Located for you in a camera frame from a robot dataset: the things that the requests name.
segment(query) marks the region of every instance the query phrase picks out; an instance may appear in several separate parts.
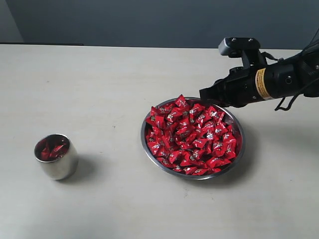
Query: stainless steel cup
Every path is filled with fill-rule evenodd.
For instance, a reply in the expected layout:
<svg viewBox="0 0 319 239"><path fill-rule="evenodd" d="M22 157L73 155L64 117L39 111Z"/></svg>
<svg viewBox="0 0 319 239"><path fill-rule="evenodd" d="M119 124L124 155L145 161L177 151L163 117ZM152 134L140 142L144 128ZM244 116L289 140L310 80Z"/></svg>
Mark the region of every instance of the stainless steel cup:
<svg viewBox="0 0 319 239"><path fill-rule="evenodd" d="M61 141L68 147L66 153L54 160L41 160L41 152L45 148L46 142ZM68 137L62 134L51 134L41 139L34 148L34 155L40 163L44 172L54 180L61 180L71 176L77 168L78 157L77 152Z"/></svg>

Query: table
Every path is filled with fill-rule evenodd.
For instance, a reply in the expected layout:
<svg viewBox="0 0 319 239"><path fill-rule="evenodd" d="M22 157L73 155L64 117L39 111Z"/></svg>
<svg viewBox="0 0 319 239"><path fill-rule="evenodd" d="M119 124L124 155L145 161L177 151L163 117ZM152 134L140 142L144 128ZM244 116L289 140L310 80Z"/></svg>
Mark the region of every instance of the table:
<svg viewBox="0 0 319 239"><path fill-rule="evenodd" d="M298 51L269 50L276 57ZM311 239L319 215L318 103L300 96L229 108L247 137L243 160L185 181L146 156L151 106L199 96L239 59L216 49L0 45L0 238ZM33 156L51 133L80 154L75 175L50 180Z"/></svg>

